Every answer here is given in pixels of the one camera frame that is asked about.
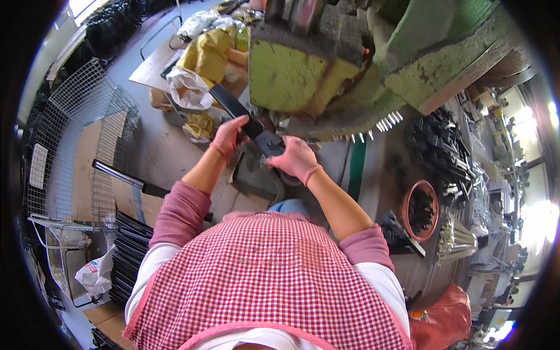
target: white shirt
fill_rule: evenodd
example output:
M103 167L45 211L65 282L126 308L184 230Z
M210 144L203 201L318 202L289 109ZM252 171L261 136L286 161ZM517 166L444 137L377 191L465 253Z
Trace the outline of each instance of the white shirt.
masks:
M180 249L180 246L173 243L158 243L146 253L138 270L136 284L124 309L124 317L127 323L138 305L152 274ZM359 263L354 265L354 268L393 310L410 337L410 326L404 304L404 294L395 274L389 268L377 263ZM283 350L320 350L319 347L303 339L272 328L254 328L241 332L235 331L226 335L217 335L214 338L197 343L194 349L231 350L243 343L260 344L273 349Z

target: spray can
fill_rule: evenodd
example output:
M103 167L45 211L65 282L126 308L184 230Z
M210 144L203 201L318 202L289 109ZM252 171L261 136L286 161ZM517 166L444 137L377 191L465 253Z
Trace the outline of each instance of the spray can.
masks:
M426 310L412 310L408 316L417 321L423 321L428 318L428 311Z

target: hand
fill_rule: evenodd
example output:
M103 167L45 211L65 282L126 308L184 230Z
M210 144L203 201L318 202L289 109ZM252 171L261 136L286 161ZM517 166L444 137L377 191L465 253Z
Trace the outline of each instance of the hand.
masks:
M317 163L315 154L304 140L295 136L283 136L282 138L286 150L281 156L268 158L267 165L297 177L307 187L311 174L323 167Z
M210 143L210 147L215 148L227 162L230 161L235 149L249 140L249 137L241 130L241 127L248 121L249 116L242 115L223 123L218 128L214 141Z

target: blue jeans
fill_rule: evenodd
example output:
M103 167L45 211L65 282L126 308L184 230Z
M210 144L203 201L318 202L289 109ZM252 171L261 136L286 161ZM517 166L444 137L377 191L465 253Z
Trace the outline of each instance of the blue jeans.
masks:
M275 205L268 208L270 212L279 212L279 213L288 213L288 212L298 212L302 213L303 215L309 216L309 212L305 207L304 203L300 199L286 199L280 203L276 203Z

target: pink sleeve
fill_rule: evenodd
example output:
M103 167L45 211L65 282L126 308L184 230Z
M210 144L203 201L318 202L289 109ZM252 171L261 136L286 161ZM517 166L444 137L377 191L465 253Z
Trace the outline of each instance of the pink sleeve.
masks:
M393 262L389 258L387 241L383 237L381 227L376 223L367 230L346 238L338 244L338 247L352 265L377 263L395 272Z
M202 230L204 216L211 204L208 194L177 181L164 198L149 247L158 243L181 247L187 244Z

